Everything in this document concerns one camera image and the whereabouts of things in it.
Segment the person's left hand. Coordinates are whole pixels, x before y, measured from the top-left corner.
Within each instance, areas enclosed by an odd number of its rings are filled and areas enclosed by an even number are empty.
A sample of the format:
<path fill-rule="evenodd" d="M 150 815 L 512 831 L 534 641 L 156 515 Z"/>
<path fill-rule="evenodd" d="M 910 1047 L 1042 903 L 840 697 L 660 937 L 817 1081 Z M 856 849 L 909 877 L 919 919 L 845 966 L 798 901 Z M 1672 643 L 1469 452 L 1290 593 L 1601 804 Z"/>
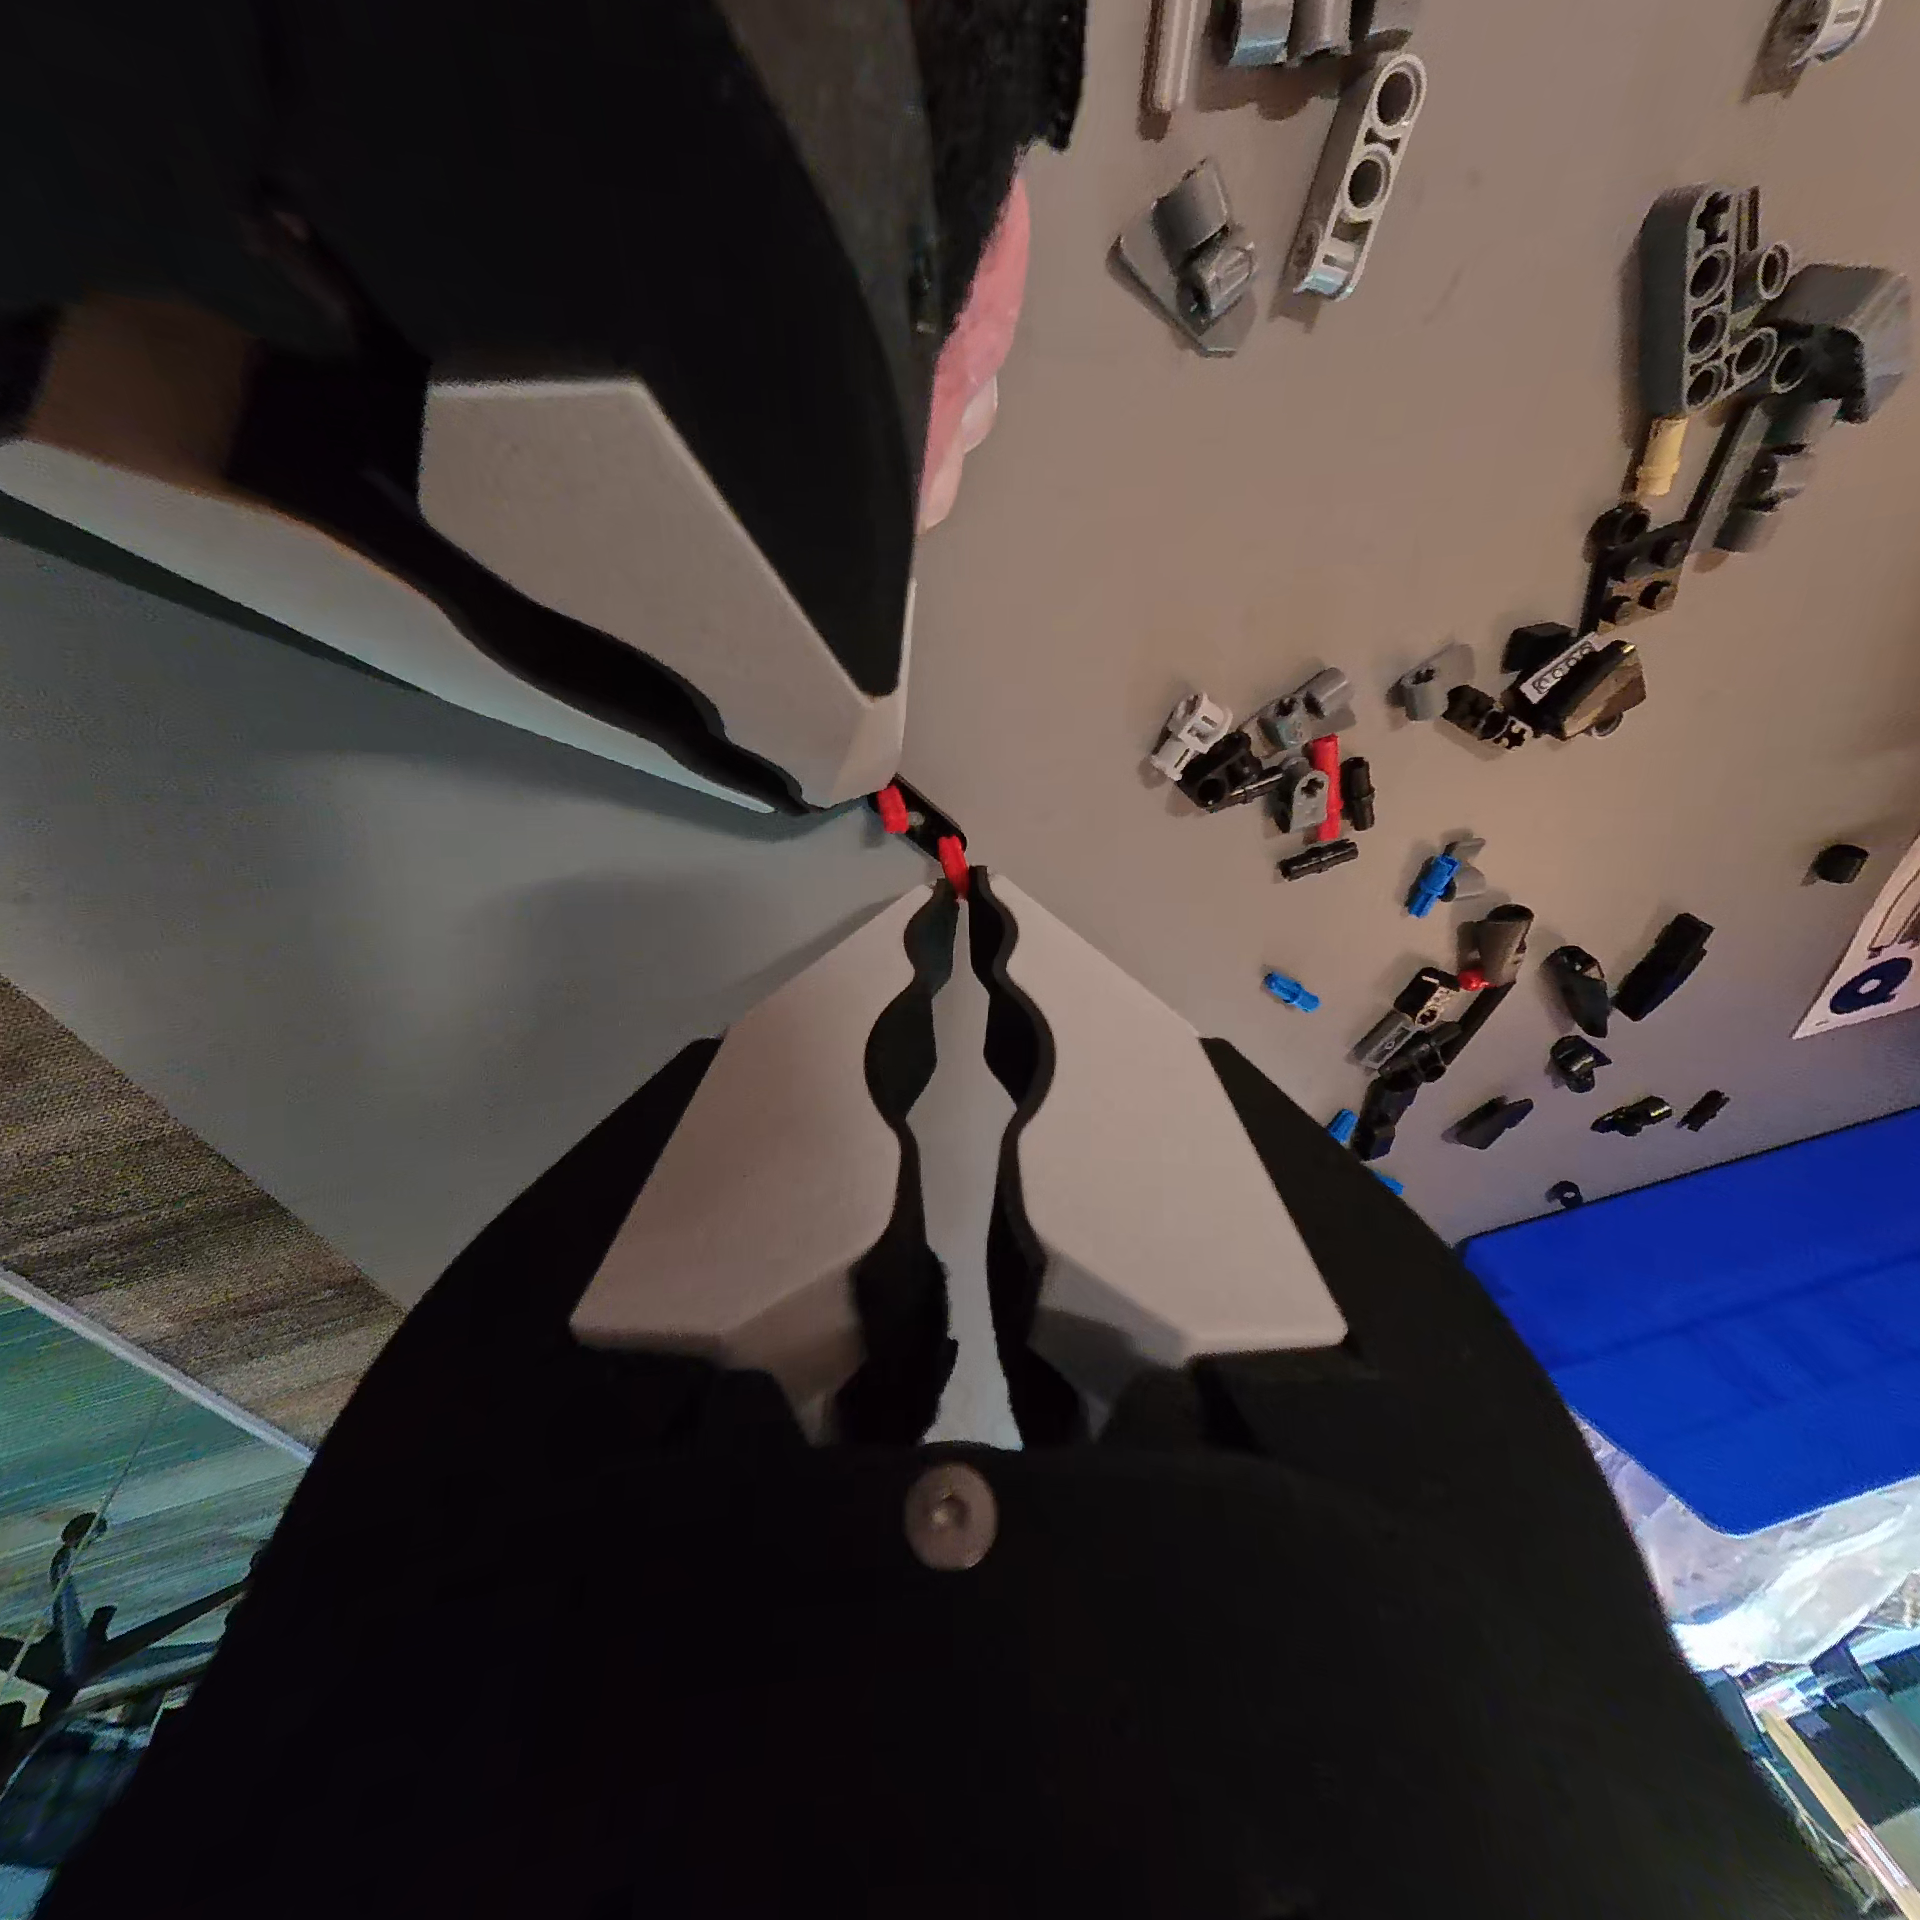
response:
<path fill-rule="evenodd" d="M 1031 252 L 1029 181 L 1016 170 L 935 371 L 919 493 L 922 536 L 951 517 L 967 460 L 995 429 L 999 376 L 1024 311 Z"/>

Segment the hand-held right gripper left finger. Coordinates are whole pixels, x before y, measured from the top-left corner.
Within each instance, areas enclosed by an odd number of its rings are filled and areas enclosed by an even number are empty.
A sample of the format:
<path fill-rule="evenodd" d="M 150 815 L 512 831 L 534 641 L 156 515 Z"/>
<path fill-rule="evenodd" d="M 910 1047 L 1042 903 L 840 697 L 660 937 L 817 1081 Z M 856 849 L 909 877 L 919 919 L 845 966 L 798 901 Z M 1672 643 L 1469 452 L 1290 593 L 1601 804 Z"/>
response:
<path fill-rule="evenodd" d="M 581 1344 L 769 1376 L 810 1440 L 893 1339 L 947 1353 L 910 1118 L 958 908 L 947 880 L 909 890 L 728 1026 L 572 1310 Z"/>

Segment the scattered loose lego pieces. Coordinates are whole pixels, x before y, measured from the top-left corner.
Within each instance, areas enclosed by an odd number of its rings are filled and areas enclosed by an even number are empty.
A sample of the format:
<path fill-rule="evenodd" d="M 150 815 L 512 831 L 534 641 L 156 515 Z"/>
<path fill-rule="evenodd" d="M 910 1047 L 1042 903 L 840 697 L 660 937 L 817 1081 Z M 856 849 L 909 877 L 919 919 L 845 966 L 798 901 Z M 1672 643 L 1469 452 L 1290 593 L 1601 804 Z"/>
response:
<path fill-rule="evenodd" d="M 1376 251 L 1428 104 L 1428 70 L 1409 50 L 1421 10 L 1155 5 L 1142 108 L 1157 121 L 1189 102 L 1205 22 L 1217 56 L 1236 72 L 1298 74 L 1322 62 L 1347 70 L 1282 277 L 1298 298 L 1353 296 Z M 1860 44 L 1879 13 L 1880 5 L 1780 5 L 1763 61 L 1779 78 L 1796 78 Z M 1199 354 L 1239 352 L 1258 308 L 1258 255 L 1211 159 L 1121 231 L 1114 258 Z M 1872 420 L 1908 378 L 1908 279 L 1883 266 L 1796 266 L 1792 248 L 1765 238 L 1759 186 L 1699 182 L 1664 193 L 1645 217 L 1632 279 L 1645 440 L 1630 489 L 1587 536 L 1581 622 L 1515 628 L 1501 691 L 1469 678 L 1469 647 L 1435 651 L 1388 693 L 1413 724 L 1444 724 L 1495 753 L 1618 733 L 1648 691 L 1627 631 L 1674 604 L 1694 556 L 1761 547 L 1807 491 L 1833 427 Z M 1653 508 L 1672 491 L 1692 423 L 1723 411 L 1689 508 L 1656 524 Z M 1354 861 L 1353 834 L 1376 825 L 1370 765 L 1341 751 L 1353 723 L 1353 680 L 1339 668 L 1239 721 L 1190 693 L 1169 710 L 1147 767 L 1203 813 L 1269 804 L 1275 825 L 1303 843 L 1279 872 L 1305 880 Z M 1415 1101 L 1451 1072 L 1518 985 L 1532 927 L 1524 907 L 1501 905 L 1462 930 L 1453 970 L 1410 979 L 1353 1052 L 1367 1090 L 1356 1112 L 1332 1118 L 1332 1141 L 1381 1169 Z M 1706 961 L 1713 932 L 1699 917 L 1674 917 L 1618 985 L 1584 948 L 1554 948 L 1545 973 L 1577 1031 L 1550 1047 L 1550 1075 L 1570 1092 L 1592 1092 L 1608 1065 L 1596 1043 L 1612 1020 L 1642 1022 L 1664 1009 Z"/>

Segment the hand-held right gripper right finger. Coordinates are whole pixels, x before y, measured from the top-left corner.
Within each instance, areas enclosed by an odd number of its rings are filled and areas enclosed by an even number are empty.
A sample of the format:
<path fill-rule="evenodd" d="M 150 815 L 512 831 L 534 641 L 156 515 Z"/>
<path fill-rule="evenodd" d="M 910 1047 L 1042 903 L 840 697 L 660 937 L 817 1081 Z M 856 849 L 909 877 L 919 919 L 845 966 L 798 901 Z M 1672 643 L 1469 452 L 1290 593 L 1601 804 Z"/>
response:
<path fill-rule="evenodd" d="M 1016 1429 L 1098 1429 L 1194 1362 L 1331 1353 L 1348 1321 L 1194 1024 L 972 870 L 983 1059 L 1013 1114 L 987 1236 Z"/>

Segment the lego sticker sheet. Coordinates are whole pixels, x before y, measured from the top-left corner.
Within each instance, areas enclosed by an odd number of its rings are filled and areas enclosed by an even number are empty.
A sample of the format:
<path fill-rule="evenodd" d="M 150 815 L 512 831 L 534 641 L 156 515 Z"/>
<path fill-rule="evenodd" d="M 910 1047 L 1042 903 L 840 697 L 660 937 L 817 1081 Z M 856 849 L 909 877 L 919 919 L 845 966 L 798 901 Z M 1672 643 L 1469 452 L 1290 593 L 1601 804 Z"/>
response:
<path fill-rule="evenodd" d="M 1918 841 L 1913 841 L 1790 1037 L 1796 1043 L 1825 1039 L 1916 1009 Z"/>

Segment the blue storage bin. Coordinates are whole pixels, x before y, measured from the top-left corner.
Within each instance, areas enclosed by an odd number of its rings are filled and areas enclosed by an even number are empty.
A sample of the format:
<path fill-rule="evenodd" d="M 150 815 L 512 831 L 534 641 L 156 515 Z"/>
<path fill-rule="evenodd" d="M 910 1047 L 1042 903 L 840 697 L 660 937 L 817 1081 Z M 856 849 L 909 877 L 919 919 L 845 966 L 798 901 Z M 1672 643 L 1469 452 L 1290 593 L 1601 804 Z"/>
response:
<path fill-rule="evenodd" d="M 1918 1474 L 1916 1111 L 1458 1254 L 1572 1413 L 1720 1532 Z"/>

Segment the crumpled clear plastic bags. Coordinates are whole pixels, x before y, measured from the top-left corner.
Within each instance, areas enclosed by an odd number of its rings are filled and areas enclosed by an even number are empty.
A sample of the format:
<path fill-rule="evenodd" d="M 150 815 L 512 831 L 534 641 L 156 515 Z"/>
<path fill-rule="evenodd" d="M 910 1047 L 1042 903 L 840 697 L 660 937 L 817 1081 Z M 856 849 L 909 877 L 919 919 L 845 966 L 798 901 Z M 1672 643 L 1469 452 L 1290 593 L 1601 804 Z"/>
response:
<path fill-rule="evenodd" d="M 1807 1667 L 1918 1573 L 1916 1478 L 1732 1534 L 1592 1426 L 1579 1429 L 1697 1670 Z"/>

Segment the black office chair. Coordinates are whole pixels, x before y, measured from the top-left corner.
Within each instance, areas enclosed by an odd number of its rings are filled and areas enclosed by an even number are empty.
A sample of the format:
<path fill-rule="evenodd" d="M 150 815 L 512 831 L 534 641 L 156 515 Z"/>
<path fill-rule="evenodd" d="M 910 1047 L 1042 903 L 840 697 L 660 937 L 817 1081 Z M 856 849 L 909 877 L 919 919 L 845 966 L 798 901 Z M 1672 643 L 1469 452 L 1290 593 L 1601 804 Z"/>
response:
<path fill-rule="evenodd" d="M 43 1694 L 39 1717 L 21 1703 L 3 1710 L 4 1778 L 12 1778 L 59 1732 L 76 1718 L 102 1717 L 116 1708 L 159 1706 L 169 1693 L 196 1680 L 214 1656 L 212 1641 L 175 1644 L 186 1628 L 238 1604 L 252 1584 L 252 1570 L 237 1582 L 134 1624 L 114 1631 L 116 1608 L 104 1604 L 85 1615 L 81 1566 L 107 1534 L 101 1510 L 85 1510 L 60 1529 L 50 1563 L 46 1628 L 36 1638 L 4 1638 L 4 1687 L 27 1682 Z"/>

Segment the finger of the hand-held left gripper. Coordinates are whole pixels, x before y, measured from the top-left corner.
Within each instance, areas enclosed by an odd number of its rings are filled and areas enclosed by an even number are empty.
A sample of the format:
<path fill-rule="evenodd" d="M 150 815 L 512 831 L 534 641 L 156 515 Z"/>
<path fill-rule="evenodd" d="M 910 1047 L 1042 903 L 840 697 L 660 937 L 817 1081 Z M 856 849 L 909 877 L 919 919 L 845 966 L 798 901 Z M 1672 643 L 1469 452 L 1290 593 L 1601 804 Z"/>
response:
<path fill-rule="evenodd" d="M 779 783 L 756 793 L 748 774 L 701 771 L 686 737 L 658 741 L 516 678 L 426 593 L 277 508 L 33 438 L 4 442 L 3 487 L 48 533 L 79 536 L 87 561 L 139 564 L 156 589 L 192 591 L 445 707 L 750 813 L 810 815 Z"/>
<path fill-rule="evenodd" d="M 804 804 L 896 778 L 906 694 L 852 683 L 647 385 L 433 380 L 417 495 L 468 561 L 685 680 Z"/>

